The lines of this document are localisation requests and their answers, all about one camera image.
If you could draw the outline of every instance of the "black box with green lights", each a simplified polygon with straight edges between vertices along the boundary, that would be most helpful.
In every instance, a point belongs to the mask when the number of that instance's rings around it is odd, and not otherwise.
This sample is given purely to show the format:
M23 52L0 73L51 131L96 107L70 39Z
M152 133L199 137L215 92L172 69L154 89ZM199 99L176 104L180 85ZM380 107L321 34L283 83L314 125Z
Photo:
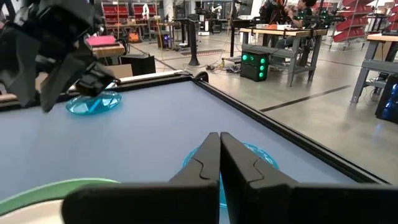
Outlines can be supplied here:
M241 77L255 82L265 81L268 76L268 54L257 50L242 51Z

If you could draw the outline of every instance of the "red shelving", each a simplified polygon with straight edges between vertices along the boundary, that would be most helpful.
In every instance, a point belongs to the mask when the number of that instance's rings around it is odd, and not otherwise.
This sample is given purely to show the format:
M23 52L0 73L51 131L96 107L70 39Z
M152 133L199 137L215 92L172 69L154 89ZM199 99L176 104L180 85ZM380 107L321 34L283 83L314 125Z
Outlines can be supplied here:
M393 23L391 25L388 26L389 30L398 30L398 23Z
M343 5L345 7L355 7L356 1L358 1L358 6L366 6L370 2L373 2L374 0L343 0Z
M372 6L358 6L356 10L341 12L340 15L344 16L345 18L352 18L353 16L355 18L363 17L368 15L369 13L372 13Z
M110 3L102 3L102 8L104 11L105 23L107 24L120 23L122 19L127 20L130 16L127 3L119 3L119 6Z
M350 27L364 27L368 24L368 18L354 18L336 25L337 31L348 30Z
M316 3L314 6L312 6L311 8L312 9L318 9L319 8L319 5L320 5L320 3ZM328 8L331 8L331 7L333 7L333 3L331 3L331 2L324 2L323 3L323 5L322 5L322 8L323 9L328 9Z
M342 42L346 40L352 40L356 39L359 37L364 37L365 36L365 30L363 28L360 29L351 29L349 32L344 31L341 32L333 37L333 41L335 42Z
M368 24L366 16L372 13L372 7L367 6L373 0L343 0L344 7L347 10L340 13L346 18L346 21L336 25L336 30L341 32L333 37L335 42L353 40L365 37L364 27Z
M397 30L398 29L398 0L395 0L395 6L391 9L391 16L387 18L390 22L388 26L389 30Z

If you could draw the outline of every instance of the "blue table surface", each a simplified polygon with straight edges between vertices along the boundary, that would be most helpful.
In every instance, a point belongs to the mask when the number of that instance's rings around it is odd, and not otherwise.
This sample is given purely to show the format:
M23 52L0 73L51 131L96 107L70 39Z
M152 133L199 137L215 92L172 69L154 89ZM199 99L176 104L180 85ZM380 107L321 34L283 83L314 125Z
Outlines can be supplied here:
M192 82L122 93L114 110L77 116L55 105L0 114L0 201L51 182L168 181L210 132L263 148L299 182L355 183ZM227 223L226 211L221 211Z

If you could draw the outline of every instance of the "cardboard box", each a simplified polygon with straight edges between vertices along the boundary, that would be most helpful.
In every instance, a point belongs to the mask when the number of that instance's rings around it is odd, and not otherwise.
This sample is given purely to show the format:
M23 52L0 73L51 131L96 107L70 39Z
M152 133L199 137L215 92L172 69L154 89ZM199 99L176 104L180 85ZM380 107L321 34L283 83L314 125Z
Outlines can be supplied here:
M387 57L388 50L391 47L391 42L386 42L385 44L379 43L376 54L374 55L375 60L382 60L384 61Z
M111 70L112 72L114 72L114 76L116 78L126 78L126 77L131 77L132 76L132 71L131 71L131 65L130 64L110 65L110 66L106 66L106 68Z

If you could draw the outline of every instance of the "black floor line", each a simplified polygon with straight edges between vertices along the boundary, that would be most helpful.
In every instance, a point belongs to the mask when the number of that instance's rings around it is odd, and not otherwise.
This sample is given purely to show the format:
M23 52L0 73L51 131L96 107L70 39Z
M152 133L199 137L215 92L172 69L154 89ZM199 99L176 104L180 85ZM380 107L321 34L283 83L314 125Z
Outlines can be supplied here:
M342 86L342 87L339 87L339 88L335 88L335 89L332 89L332 90L324 91L323 93L317 93L317 94L314 94L314 95L311 95L311 96L307 96L307 97L303 97L303 98L300 98L300 99L297 99L297 100L293 100L293 101L290 101L290 102L282 103L282 104L279 104L279 105L276 105L276 106L271 106L271 107L268 107L268 108L264 108L264 109L261 109L260 111L261 112L267 112L267 111L276 110L276 109L279 109L279 108L282 108L282 107L285 107L285 106L293 105L295 103L300 103L300 102L303 102L303 101L306 101L306 100L310 100L310 99L313 99L313 98L316 98L316 97L319 97L319 96L325 96L325 95L327 95L329 93L334 93L334 92L337 92L337 91L340 91L340 90L347 89L349 87L351 87L351 85L345 85L345 86Z
M131 46L132 48L138 50L139 52L143 53L143 54L147 54L146 52L144 52L144 51L138 49L137 47L135 47L135 46L133 46L133 45L130 45L130 46ZM157 59L157 58L155 58L155 60L156 60L157 62L161 63L162 65L168 67L169 69L177 70L177 69L173 68L173 67L170 66L170 65L167 65L166 63L164 63L163 61L161 61L161 60L159 60L159 59Z

